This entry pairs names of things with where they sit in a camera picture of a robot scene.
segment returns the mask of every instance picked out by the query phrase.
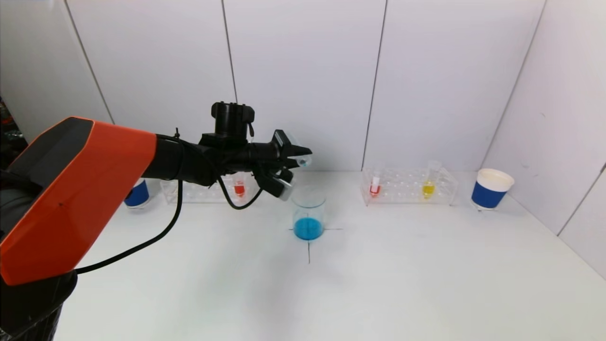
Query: black cable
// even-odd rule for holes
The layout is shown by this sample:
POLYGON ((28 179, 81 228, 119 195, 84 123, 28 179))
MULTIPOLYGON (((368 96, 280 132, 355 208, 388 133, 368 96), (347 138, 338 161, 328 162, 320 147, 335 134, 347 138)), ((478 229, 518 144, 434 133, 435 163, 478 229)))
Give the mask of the black cable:
MULTIPOLYGON (((221 190, 223 191, 223 195, 225 195, 225 199, 227 199, 227 203, 233 207, 234 209, 245 209, 247 207, 249 207, 250 205, 252 205, 255 200, 257 200, 257 198, 260 196, 261 192, 263 192, 262 189, 259 189, 259 191, 257 192, 257 194, 255 194, 255 196, 246 204, 242 205, 242 206, 236 206, 233 201, 231 200, 229 193, 227 192, 227 188, 225 187, 225 183, 223 182, 223 179, 221 178, 221 173, 219 173, 219 171, 217 170, 215 164, 210 161, 208 159, 208 156, 206 156, 201 150, 195 148, 194 146, 192 146, 191 144, 185 142, 185 141, 181 141, 179 139, 179 131, 177 130, 177 133, 175 134, 176 137, 172 138, 172 137, 168 137, 168 136, 164 136, 162 135, 161 137, 166 139, 166 140, 171 140, 171 141, 175 141, 177 143, 179 143, 181 145, 181 148, 184 149, 185 147, 190 147, 190 148, 194 148, 194 150, 199 153, 200 155, 202 155, 202 157, 204 157, 206 159, 206 161, 208 162, 208 164, 211 166, 211 168, 213 169, 213 172, 215 172, 215 174, 217 175, 217 180, 219 181, 219 185, 221 186, 221 190)), ((177 173, 177 175, 181 173, 181 167, 179 167, 179 171, 177 173)), ((153 237, 152 239, 146 241, 145 243, 141 243, 133 248, 130 248, 120 254, 117 254, 111 258, 108 258, 104 261, 101 261, 99 263, 95 263, 92 265, 88 265, 85 266, 83 268, 78 268, 76 269, 76 273, 77 274, 85 274, 86 272, 90 272, 93 270, 97 270, 100 268, 103 268, 106 265, 115 263, 117 261, 119 261, 120 259, 124 258, 124 257, 128 257, 129 255, 134 254, 135 252, 144 249, 150 245, 152 245, 153 243, 157 242, 158 240, 164 238, 165 235, 168 234, 168 232, 170 232, 170 230, 173 228, 173 226, 175 225, 175 223, 177 222, 177 219, 179 218, 179 214, 181 213, 181 206, 183 205, 183 180, 178 180, 178 185, 177 185, 177 208, 175 209, 175 214, 173 216, 173 219, 170 221, 170 223, 168 224, 168 226, 166 226, 166 228, 160 232, 159 235, 153 237)))
POLYGON ((216 177, 217 177, 217 181, 219 182, 219 185, 221 186, 221 191, 223 191, 223 196, 225 197, 225 199, 227 200, 227 203, 229 204, 229 206, 231 206, 231 208, 233 209, 245 209, 247 207, 249 207, 250 205, 252 205, 255 200, 257 200, 257 198, 261 195, 261 192, 263 192, 262 189, 259 189, 259 191, 255 194, 255 196, 246 204, 242 205, 242 206, 236 206, 233 201, 231 200, 231 197, 229 196, 229 193, 227 192, 227 188, 225 187, 225 183, 223 182, 223 179, 221 178, 221 173, 219 172, 219 170, 217 169, 217 167, 215 166, 215 163, 212 162, 209 158, 208 155, 206 155, 205 153, 203 153, 203 151, 199 150, 198 148, 196 148, 194 145, 192 145, 191 143, 179 140, 178 138, 173 138, 173 137, 169 137, 166 135, 162 135, 162 138, 166 139, 166 140, 170 140, 170 141, 174 141, 177 143, 181 143, 181 146, 184 147, 188 147, 191 150, 193 150, 194 152, 196 152, 197 154, 199 154, 201 157, 206 159, 206 162, 210 165, 210 167, 212 168, 213 172, 215 173, 216 177))
POLYGON ((173 228, 173 226, 177 222, 177 219, 179 218, 179 214, 181 213, 182 204, 183 204, 183 181, 179 180, 178 185, 177 185, 177 208, 175 210, 175 214, 173 216, 173 219, 168 224, 168 226, 166 226, 166 228, 162 232, 160 232, 159 235, 153 237, 152 239, 146 241, 145 243, 141 243, 141 244, 135 246, 134 248, 130 248, 130 249, 122 252, 121 254, 115 255, 102 262, 99 262, 99 263, 96 263, 93 265, 89 265, 89 266, 85 266, 83 268, 78 268, 78 269, 76 269, 76 273, 84 274, 84 273, 92 271, 92 270, 97 270, 99 268, 103 268, 106 265, 115 263, 115 262, 119 261, 120 259, 122 259, 126 256, 129 256, 129 255, 132 255, 135 252, 137 252, 141 249, 144 249, 144 248, 152 245, 153 243, 157 242, 158 240, 164 238, 164 236, 168 234, 168 232, 173 228))

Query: test tube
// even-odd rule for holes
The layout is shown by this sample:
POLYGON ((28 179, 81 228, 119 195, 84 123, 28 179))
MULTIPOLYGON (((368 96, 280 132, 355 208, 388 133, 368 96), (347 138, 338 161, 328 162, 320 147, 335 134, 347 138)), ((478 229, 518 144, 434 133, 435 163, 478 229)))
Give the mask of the test tube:
POLYGON ((423 183, 423 198, 425 200, 431 199, 433 192, 436 190, 436 182, 438 182, 441 168, 442 163, 439 161, 429 161, 427 166, 427 177, 423 183))
POLYGON ((246 188, 244 187, 244 174, 241 172, 232 175, 233 179, 233 191, 236 193, 238 198, 244 198, 246 194, 246 188))
POLYGON ((370 182, 370 189, 368 191, 370 192, 370 196, 373 198, 376 198, 379 196, 379 193, 381 192, 381 169, 380 168, 375 168, 373 170, 373 178, 370 182))

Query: yellow liquid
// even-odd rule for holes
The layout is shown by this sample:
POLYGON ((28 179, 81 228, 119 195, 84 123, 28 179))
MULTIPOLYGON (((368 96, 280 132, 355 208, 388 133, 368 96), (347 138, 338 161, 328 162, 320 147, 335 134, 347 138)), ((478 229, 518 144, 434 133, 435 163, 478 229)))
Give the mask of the yellow liquid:
POLYGON ((423 184, 423 197, 425 199, 431 198, 433 195, 433 191, 436 189, 436 186, 431 181, 425 181, 423 184))

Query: panel seam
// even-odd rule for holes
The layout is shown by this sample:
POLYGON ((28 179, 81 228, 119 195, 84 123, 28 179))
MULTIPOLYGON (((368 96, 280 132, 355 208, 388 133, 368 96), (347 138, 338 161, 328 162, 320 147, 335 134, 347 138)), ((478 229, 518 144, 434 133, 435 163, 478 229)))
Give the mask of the panel seam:
POLYGON ((233 61, 231 60, 231 44, 229 41, 229 32, 227 30, 227 16, 225 15, 225 2, 221 0, 221 9, 223 9, 223 23, 225 24, 225 37, 227 38, 227 53, 229 54, 229 65, 231 67, 231 81, 233 82, 233 94, 238 102, 238 91, 236 91, 236 76, 233 72, 233 61))
POLYGON ((366 147, 368 146, 368 134, 370 133, 370 117, 373 113, 373 103, 375 101, 375 89, 377 86, 377 74, 379 72, 379 59, 381 58, 381 45, 383 44, 383 32, 385 31, 385 17, 387 16, 387 2, 385 0, 385 9, 383 11, 383 24, 381 25, 381 37, 379 38, 379 51, 377 52, 377 64, 375 67, 375 80, 373 81, 373 92, 370 97, 370 111, 368 113, 368 123, 366 125, 366 139, 364 140, 364 153, 362 154, 362 166, 360 171, 364 168, 364 161, 366 160, 366 147))
POLYGON ((103 95, 103 91, 101 91, 101 86, 99 86, 99 81, 97 80, 95 71, 93 71, 93 67, 90 65, 90 60, 88 58, 88 54, 86 53, 86 50, 84 49, 84 45, 82 44, 82 39, 80 38, 80 33, 78 32, 78 29, 76 28, 76 23, 74 22, 72 10, 70 9, 70 6, 67 3, 67 0, 63 0, 63 3, 65 4, 65 8, 67 9, 67 15, 70 17, 70 22, 72 24, 74 32, 76 32, 76 38, 78 39, 78 44, 80 44, 80 49, 82 50, 82 53, 84 54, 84 59, 86 60, 86 65, 88 66, 88 69, 90 70, 90 73, 93 76, 93 81, 95 81, 95 86, 97 87, 97 91, 99 91, 99 95, 101 96, 101 101, 103 101, 103 105, 105 106, 105 109, 107 110, 107 115, 110 117, 110 121, 112 121, 112 124, 116 124, 116 121, 113 119, 112 112, 110 111, 110 108, 108 107, 107 102, 105 100, 105 96, 103 95))
POLYGON ((600 179, 600 176, 602 175, 603 172, 604 172, 604 168, 602 168, 602 170, 598 174, 598 177, 596 177, 596 179, 593 180, 593 183, 589 187, 589 190, 587 191, 587 193, 585 193, 585 195, 583 195, 583 199, 581 199, 581 201, 579 202, 579 204, 574 208, 574 211, 572 212, 572 214, 570 215, 570 217, 568 217, 568 220, 566 220, 566 223, 564 223, 564 225, 562 226, 562 228, 560 229, 560 231, 556 234, 558 237, 562 234, 562 232, 564 231, 564 229, 566 228, 566 226, 568 226, 568 223, 570 222, 570 220, 572 220, 572 217, 574 217, 574 215, 576 214, 576 211, 579 210, 579 207, 583 204, 583 202, 585 201, 585 199, 587 198, 587 196, 589 195, 589 193, 593 189, 593 186, 595 186, 596 183, 598 183, 598 180, 600 179))
POLYGON ((501 128, 501 124, 503 123, 503 118, 505 117, 505 113, 507 113, 507 109, 509 109, 509 105, 511 104, 511 99, 513 98, 513 94, 518 87, 518 82, 520 81, 520 77, 522 76, 522 72, 524 71, 524 67, 526 66, 526 60, 528 59, 528 55, 530 54, 530 49, 532 49, 534 38, 536 37, 536 32, 539 30, 539 25, 541 24, 541 20, 543 19, 543 12, 545 12, 545 6, 547 5, 547 1, 543 2, 543 8, 541 9, 541 14, 539 15, 539 20, 536 22, 536 27, 534 28, 534 33, 532 34, 532 39, 530 40, 530 44, 528 45, 528 50, 526 51, 526 55, 524 56, 524 60, 522 61, 522 66, 520 67, 520 71, 518 72, 518 77, 516 77, 516 82, 513 83, 513 88, 511 88, 511 93, 509 94, 509 98, 507 99, 507 104, 503 109, 503 113, 501 114, 501 118, 499 119, 499 123, 497 123, 496 128, 494 130, 493 138, 490 140, 490 144, 488 145, 488 149, 486 150, 486 154, 484 154, 484 158, 482 159, 482 163, 480 164, 480 168, 484 167, 484 163, 490 154, 490 149, 492 149, 494 145, 494 141, 499 132, 499 128, 501 128))

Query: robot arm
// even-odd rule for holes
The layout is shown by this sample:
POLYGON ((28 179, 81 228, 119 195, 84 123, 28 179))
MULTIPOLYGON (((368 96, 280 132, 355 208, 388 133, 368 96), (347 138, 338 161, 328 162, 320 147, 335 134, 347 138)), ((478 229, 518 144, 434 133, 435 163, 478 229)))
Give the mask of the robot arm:
POLYGON ((75 266, 140 177, 224 187, 221 175, 252 172, 260 191, 286 199, 290 169, 308 163, 311 150, 282 130, 269 143, 249 143, 251 107, 215 103, 212 116, 215 132, 198 144, 67 118, 2 173, 0 336, 57 311, 75 287, 75 266))

